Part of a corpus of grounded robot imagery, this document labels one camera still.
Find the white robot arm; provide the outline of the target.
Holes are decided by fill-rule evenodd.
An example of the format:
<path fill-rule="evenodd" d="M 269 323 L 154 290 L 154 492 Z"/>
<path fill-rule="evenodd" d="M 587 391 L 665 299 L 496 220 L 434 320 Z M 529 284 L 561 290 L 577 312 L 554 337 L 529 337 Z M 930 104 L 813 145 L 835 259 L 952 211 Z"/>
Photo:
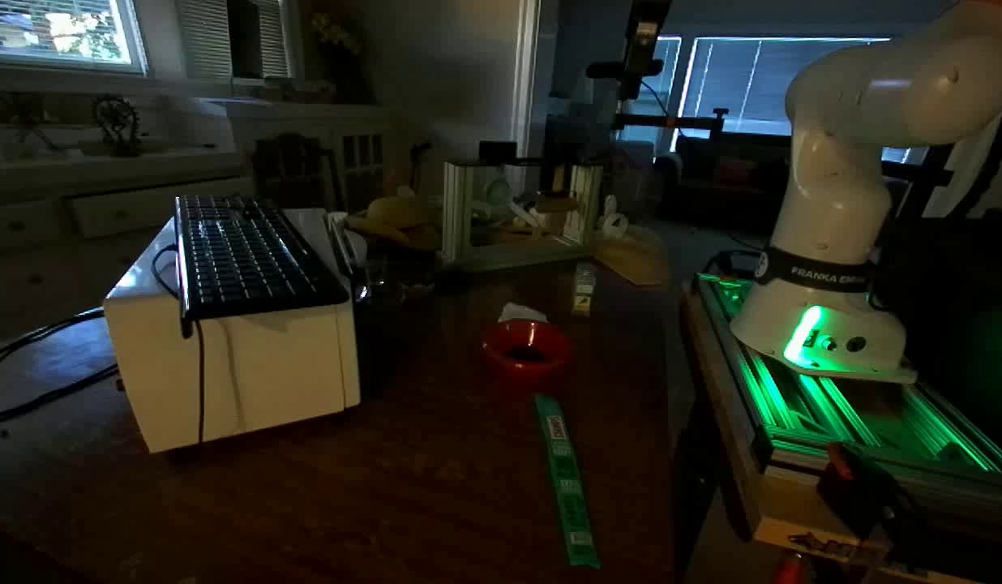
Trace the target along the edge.
<path fill-rule="evenodd" d="M 882 152 L 952 145 L 1002 118 L 1002 0 L 952 0 L 905 40 L 816 57 L 786 111 L 787 184 L 729 332 L 797 373 L 916 382 L 905 323 L 870 299 L 893 211 Z"/>

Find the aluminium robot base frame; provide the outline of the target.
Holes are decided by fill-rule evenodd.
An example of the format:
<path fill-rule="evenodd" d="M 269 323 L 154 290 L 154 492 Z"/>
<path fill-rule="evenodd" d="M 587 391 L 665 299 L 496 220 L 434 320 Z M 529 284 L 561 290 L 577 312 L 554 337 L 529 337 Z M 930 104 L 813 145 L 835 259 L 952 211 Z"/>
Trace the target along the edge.
<path fill-rule="evenodd" d="M 898 582 L 1002 584 L 1002 440 L 928 382 L 797 373 L 729 333 L 746 280 L 696 273 L 685 344 L 746 543 Z M 855 480 L 825 489 L 828 455 Z"/>

